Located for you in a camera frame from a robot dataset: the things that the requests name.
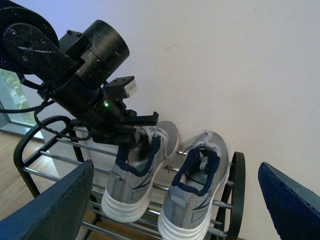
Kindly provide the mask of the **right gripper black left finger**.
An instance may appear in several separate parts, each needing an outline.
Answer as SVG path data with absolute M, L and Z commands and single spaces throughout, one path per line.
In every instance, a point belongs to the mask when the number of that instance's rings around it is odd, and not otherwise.
M 2 240 L 74 240 L 87 209 L 94 176 L 88 159 L 0 222 Z

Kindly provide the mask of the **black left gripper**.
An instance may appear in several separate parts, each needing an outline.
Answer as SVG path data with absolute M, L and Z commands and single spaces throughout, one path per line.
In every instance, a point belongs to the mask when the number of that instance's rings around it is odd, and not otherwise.
M 112 101 L 106 96 L 74 116 L 91 131 L 94 142 L 108 145 L 136 145 L 136 127 L 155 126 L 159 119 L 157 112 L 138 116 L 136 111 L 126 109 L 119 98 Z

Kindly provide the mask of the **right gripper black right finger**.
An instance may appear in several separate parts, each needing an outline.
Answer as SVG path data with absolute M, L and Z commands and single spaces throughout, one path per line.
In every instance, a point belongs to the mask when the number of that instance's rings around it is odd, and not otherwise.
M 320 238 L 320 196 L 267 162 L 258 181 L 274 228 L 282 240 Z

